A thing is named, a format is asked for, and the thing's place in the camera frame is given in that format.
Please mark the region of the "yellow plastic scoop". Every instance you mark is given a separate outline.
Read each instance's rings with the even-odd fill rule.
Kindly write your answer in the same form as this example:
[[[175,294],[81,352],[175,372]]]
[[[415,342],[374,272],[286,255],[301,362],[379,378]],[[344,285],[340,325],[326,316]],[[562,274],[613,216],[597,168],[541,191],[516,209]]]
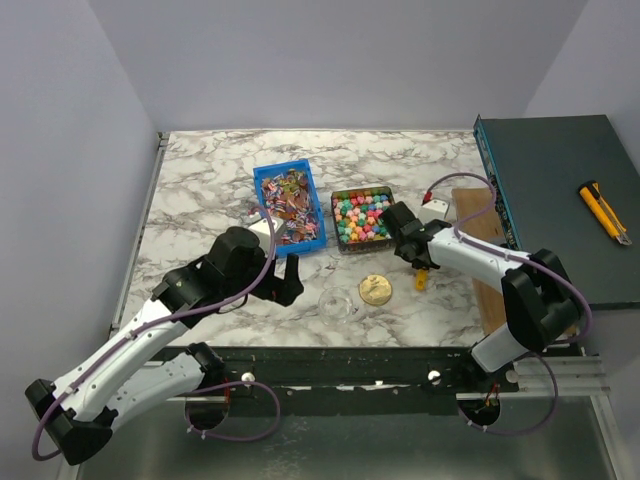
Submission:
[[[428,269],[418,269],[415,272],[415,289],[417,291],[425,291],[428,285],[429,280],[429,270]]]

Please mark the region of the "clear plastic round container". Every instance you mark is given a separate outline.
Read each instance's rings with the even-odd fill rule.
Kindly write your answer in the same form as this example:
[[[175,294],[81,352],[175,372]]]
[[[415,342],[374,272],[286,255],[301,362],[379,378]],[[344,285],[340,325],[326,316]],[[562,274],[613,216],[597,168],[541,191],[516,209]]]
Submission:
[[[318,311],[325,324],[345,323],[357,311],[350,292],[341,287],[326,289],[319,297]]]

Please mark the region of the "metal tin of star candies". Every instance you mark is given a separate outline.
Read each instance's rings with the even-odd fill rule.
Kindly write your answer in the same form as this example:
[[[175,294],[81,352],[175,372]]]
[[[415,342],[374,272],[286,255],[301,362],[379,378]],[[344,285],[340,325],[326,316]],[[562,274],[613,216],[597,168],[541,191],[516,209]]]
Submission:
[[[394,240],[381,215],[395,203],[388,186],[334,191],[332,221],[338,250],[343,254],[389,249]]]

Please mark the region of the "blue plastic candy bin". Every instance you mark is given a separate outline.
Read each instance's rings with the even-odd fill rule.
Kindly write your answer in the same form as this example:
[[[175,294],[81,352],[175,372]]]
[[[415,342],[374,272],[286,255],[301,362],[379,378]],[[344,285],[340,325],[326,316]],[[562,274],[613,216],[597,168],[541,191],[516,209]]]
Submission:
[[[259,203],[284,222],[276,245],[280,258],[327,246],[321,202],[307,159],[256,167],[253,177]]]

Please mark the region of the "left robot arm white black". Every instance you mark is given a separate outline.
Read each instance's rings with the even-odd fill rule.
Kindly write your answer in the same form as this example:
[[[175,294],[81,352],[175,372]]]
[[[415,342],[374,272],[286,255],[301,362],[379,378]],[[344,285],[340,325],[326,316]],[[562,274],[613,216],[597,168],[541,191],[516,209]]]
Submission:
[[[224,360],[205,343],[192,343],[158,367],[145,364],[173,340],[222,308],[254,296],[288,307],[304,287],[299,257],[286,257],[277,277],[275,247],[262,247],[249,228],[230,227],[210,251],[167,272],[125,327],[82,364],[55,380],[37,379],[25,396],[70,465],[96,455],[116,430],[153,406],[182,394],[228,391]]]

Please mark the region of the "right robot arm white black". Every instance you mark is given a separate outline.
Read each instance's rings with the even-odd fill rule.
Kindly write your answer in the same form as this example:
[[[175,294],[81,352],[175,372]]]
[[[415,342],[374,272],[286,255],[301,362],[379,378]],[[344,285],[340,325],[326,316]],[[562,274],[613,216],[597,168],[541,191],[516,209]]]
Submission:
[[[476,343],[460,379],[480,392],[496,371],[529,353],[540,353],[587,313],[588,304],[569,281],[559,258],[541,249],[534,254],[497,247],[463,234],[450,223],[421,222],[402,202],[380,216],[395,241],[395,255],[417,270],[458,270],[502,295],[506,322]]]

